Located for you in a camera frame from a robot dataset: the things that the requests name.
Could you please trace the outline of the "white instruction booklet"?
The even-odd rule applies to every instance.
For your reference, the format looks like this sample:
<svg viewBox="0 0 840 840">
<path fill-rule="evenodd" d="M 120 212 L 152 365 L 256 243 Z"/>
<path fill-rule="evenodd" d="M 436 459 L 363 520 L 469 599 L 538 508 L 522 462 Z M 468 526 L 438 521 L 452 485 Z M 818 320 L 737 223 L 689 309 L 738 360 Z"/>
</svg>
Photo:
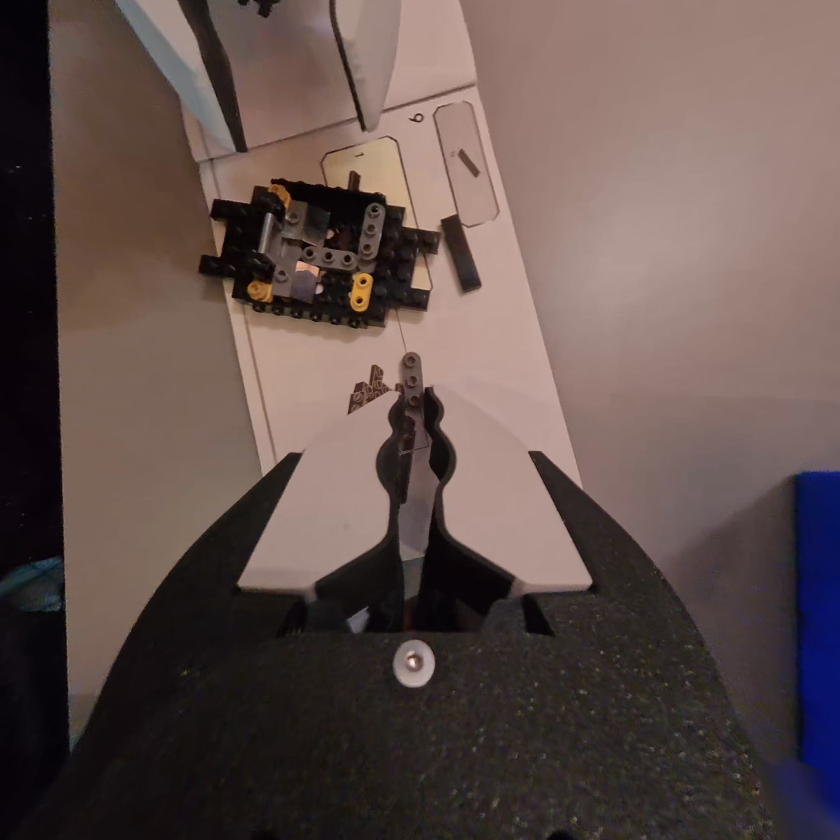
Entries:
<svg viewBox="0 0 840 840">
<path fill-rule="evenodd" d="M 248 151 L 227 151 L 184 109 L 206 202 L 243 201 L 270 178 L 346 186 L 351 157 L 381 147 L 383 182 L 421 228 L 466 210 L 475 187 L 458 185 L 460 148 L 490 189 L 489 209 L 465 220 L 481 288 L 463 293 L 448 250 L 429 257 L 417 283 L 426 312 L 393 313 L 382 328 L 351 329 L 256 313 L 225 282 L 239 368 L 266 474 L 346 414 L 350 389 L 373 364 L 389 377 L 419 353 L 427 386 L 447 385 L 510 424 L 575 482 L 580 474 L 532 300 L 477 87 L 460 2 L 402 2 L 395 67 L 377 128 L 356 118 L 334 40 L 329 2 L 282 2 L 268 18 L 236 2 L 210 2 L 230 58 Z"/>
</svg>

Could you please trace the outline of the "black lego tile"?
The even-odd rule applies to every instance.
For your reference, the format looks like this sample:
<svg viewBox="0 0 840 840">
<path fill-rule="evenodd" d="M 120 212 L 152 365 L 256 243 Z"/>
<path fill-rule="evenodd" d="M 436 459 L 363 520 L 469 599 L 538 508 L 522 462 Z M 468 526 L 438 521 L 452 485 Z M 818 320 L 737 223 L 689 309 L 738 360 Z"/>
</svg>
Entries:
<svg viewBox="0 0 840 840">
<path fill-rule="evenodd" d="M 480 275 L 459 215 L 443 218 L 440 224 L 460 289 L 465 294 L 477 291 L 481 288 Z"/>
</svg>

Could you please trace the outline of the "blue storage bin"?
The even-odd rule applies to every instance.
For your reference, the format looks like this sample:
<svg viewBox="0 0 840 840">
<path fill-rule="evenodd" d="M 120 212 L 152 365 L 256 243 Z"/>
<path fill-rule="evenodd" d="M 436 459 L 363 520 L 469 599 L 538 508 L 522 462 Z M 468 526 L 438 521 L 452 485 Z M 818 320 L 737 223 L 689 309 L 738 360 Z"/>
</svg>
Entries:
<svg viewBox="0 0 840 840">
<path fill-rule="evenodd" d="M 838 838 L 839 473 L 793 479 L 796 755 L 771 765 L 781 838 Z"/>
</svg>

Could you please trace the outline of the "black lego model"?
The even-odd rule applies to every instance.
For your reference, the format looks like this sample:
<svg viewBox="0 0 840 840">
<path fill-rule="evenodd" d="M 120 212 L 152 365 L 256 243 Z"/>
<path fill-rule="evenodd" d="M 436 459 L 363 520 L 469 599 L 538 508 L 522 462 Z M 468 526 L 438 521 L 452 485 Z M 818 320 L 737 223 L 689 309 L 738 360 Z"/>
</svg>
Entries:
<svg viewBox="0 0 840 840">
<path fill-rule="evenodd" d="M 222 248 L 202 255 L 198 271 L 230 280 L 232 299 L 257 313 L 383 327 L 392 310 L 425 312 L 431 295 L 415 275 L 440 234 L 405 218 L 379 192 L 276 179 L 246 203 L 213 200 Z"/>
</svg>

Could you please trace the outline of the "black speckled clothing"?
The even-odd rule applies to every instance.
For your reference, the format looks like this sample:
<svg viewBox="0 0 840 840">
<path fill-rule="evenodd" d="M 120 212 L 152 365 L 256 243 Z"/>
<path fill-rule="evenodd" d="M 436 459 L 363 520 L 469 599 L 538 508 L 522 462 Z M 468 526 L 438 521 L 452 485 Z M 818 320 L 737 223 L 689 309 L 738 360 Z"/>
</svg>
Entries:
<svg viewBox="0 0 840 840">
<path fill-rule="evenodd" d="M 1 2 L 1 572 L 64 553 L 46 1 Z M 2 836 L 68 751 L 64 612 L 2 603 Z"/>
</svg>

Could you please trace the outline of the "grey three-hole lego plate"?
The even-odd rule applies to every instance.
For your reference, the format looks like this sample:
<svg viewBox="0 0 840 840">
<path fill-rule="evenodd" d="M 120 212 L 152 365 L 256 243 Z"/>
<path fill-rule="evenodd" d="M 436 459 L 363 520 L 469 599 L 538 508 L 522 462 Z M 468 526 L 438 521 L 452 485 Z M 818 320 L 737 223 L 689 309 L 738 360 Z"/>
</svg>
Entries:
<svg viewBox="0 0 840 840">
<path fill-rule="evenodd" d="M 421 358 L 414 351 L 407 351 L 401 360 L 402 393 L 406 410 L 420 417 L 424 410 L 424 378 Z"/>
</svg>

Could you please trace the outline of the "blue fabric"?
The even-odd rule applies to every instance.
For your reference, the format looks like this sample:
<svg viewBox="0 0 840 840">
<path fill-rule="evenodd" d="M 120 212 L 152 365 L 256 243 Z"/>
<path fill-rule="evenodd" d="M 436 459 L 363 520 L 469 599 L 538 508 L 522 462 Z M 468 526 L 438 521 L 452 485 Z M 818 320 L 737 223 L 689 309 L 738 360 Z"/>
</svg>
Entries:
<svg viewBox="0 0 840 840">
<path fill-rule="evenodd" d="M 21 613 L 66 610 L 65 563 L 57 555 L 19 565 L 1 580 L 1 603 Z"/>
</svg>

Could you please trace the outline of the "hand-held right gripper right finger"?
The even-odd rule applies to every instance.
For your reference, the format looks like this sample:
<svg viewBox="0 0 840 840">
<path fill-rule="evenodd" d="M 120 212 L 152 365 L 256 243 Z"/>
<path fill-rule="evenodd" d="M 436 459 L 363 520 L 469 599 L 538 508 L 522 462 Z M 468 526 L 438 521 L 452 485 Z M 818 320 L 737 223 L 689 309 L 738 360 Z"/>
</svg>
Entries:
<svg viewBox="0 0 840 840">
<path fill-rule="evenodd" d="M 438 484 L 423 593 L 519 597 L 593 585 L 531 453 L 509 423 L 447 385 L 425 391 Z"/>
</svg>

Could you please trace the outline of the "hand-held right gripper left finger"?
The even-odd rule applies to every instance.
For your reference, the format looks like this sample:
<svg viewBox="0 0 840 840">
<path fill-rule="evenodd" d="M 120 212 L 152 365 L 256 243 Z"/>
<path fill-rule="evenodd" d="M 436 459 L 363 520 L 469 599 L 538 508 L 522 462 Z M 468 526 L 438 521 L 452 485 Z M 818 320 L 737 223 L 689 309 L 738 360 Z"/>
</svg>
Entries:
<svg viewBox="0 0 840 840">
<path fill-rule="evenodd" d="M 387 392 L 304 448 L 238 579 L 242 590 L 303 595 L 373 550 L 392 523 L 392 480 L 377 460 L 403 408 Z"/>
</svg>

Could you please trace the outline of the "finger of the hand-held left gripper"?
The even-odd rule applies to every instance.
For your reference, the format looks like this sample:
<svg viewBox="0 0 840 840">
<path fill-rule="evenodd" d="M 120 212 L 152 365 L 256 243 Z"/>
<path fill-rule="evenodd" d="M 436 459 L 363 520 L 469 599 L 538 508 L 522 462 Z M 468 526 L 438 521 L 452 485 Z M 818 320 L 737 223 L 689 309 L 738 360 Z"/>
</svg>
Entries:
<svg viewBox="0 0 840 840">
<path fill-rule="evenodd" d="M 227 151 L 248 150 L 230 61 L 208 1 L 117 1 L 188 111 Z"/>
<path fill-rule="evenodd" d="M 333 36 L 339 48 L 357 119 L 373 132 L 382 117 L 396 63 L 401 1 L 331 1 Z"/>
</svg>

